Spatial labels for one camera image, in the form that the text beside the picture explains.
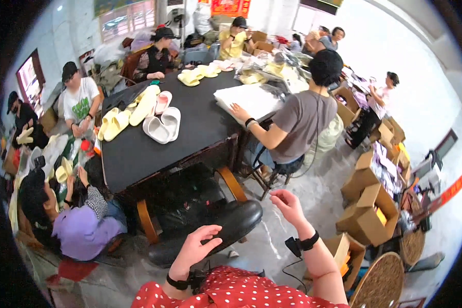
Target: cable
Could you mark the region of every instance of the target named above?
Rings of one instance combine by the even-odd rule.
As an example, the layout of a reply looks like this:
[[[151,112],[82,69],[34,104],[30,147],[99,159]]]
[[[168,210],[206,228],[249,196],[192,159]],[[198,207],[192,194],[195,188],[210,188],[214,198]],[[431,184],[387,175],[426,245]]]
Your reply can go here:
[[[299,282],[303,285],[304,292],[306,293],[308,290],[306,289],[306,285],[304,285],[303,281],[299,280],[296,276],[294,276],[294,275],[292,275],[292,274],[290,274],[290,273],[286,273],[286,272],[284,271],[286,268],[288,268],[288,267],[290,267],[290,266],[292,266],[292,265],[294,265],[294,264],[296,264],[296,263],[299,263],[299,262],[301,262],[301,261],[303,261],[303,259],[300,257],[299,261],[296,261],[296,262],[293,262],[293,263],[289,264],[288,266],[286,266],[285,268],[282,269],[282,272],[283,272],[284,274],[288,275],[288,276],[291,276],[292,278],[296,279],[297,281],[299,281]]]

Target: purple shirt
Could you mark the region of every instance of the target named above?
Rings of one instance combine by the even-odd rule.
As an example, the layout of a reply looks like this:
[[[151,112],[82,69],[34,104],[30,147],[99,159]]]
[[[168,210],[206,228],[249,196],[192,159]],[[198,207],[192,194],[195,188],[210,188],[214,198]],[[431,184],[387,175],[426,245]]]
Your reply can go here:
[[[61,212],[53,223],[52,236],[62,243],[62,253],[71,258],[88,261],[95,258],[109,241],[121,233],[120,223],[112,217],[98,220],[87,205]]]

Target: jeans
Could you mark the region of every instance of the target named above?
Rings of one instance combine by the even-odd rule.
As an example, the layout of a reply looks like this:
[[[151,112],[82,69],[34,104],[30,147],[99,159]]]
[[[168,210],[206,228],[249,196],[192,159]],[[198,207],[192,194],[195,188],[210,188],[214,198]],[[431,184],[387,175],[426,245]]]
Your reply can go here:
[[[123,213],[122,207],[118,203],[117,200],[113,199],[108,201],[108,212],[106,213],[106,217],[115,218],[121,225],[122,233],[127,233],[127,218]]]

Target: white t-shirt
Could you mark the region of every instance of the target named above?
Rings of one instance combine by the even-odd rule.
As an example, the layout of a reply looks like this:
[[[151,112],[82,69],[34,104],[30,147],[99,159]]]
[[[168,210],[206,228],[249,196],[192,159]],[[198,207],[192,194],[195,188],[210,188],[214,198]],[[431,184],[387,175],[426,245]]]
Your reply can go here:
[[[83,120],[92,107],[92,100],[99,95],[98,86],[91,77],[80,79],[80,87],[75,93],[65,90],[63,98],[63,115],[65,120],[73,120],[78,124]]]
[[[368,100],[368,105],[373,109],[380,120],[382,120],[385,114],[387,114],[387,109],[390,105],[390,91],[391,89],[388,89],[387,87],[378,88],[378,90],[376,90],[376,94],[380,96],[382,101],[385,103],[385,106],[383,107],[377,104],[373,97],[370,97]]]

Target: stool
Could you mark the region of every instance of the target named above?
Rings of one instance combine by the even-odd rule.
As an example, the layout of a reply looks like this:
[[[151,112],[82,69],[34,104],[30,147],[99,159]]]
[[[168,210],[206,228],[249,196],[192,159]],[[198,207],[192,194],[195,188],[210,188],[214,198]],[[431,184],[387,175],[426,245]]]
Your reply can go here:
[[[294,173],[296,173],[301,166],[303,165],[304,161],[304,154],[296,159],[294,162],[291,163],[276,163],[275,167],[272,171],[271,178],[267,181],[265,180],[259,173],[258,169],[263,166],[264,164],[259,160],[260,155],[265,151],[265,147],[263,146],[262,149],[259,151],[257,157],[255,158],[255,161],[253,162],[253,166],[256,165],[257,163],[259,164],[257,167],[255,167],[252,172],[247,175],[246,177],[248,178],[249,176],[253,176],[255,180],[259,183],[259,185],[262,187],[264,190],[264,193],[260,197],[260,201],[263,201],[265,196],[267,195],[268,191],[271,189],[272,184],[274,181],[277,179],[277,176],[286,176],[286,181],[284,182],[284,185],[289,184],[289,180],[293,176]]]

